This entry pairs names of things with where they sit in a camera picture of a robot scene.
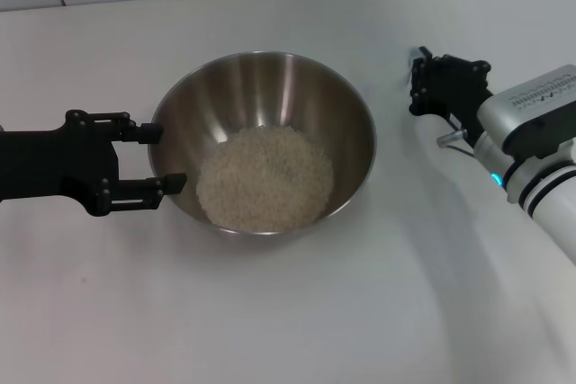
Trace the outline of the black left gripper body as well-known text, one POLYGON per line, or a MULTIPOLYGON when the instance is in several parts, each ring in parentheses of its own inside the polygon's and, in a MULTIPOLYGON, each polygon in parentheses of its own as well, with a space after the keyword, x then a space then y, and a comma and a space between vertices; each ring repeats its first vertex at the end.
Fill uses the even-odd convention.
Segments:
POLYGON ((1 199, 64 196, 92 216, 108 215, 119 181, 113 142, 118 113, 66 113, 53 130, 1 132, 1 199))

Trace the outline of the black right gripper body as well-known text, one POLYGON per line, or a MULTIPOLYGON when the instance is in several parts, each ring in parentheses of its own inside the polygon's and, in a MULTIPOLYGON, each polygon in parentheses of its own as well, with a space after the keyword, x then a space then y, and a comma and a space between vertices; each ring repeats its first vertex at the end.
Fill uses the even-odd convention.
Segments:
POLYGON ((466 140, 478 140, 484 132, 477 112, 490 96, 485 76, 437 74, 430 82, 432 113, 447 121, 454 117, 466 130, 466 140))

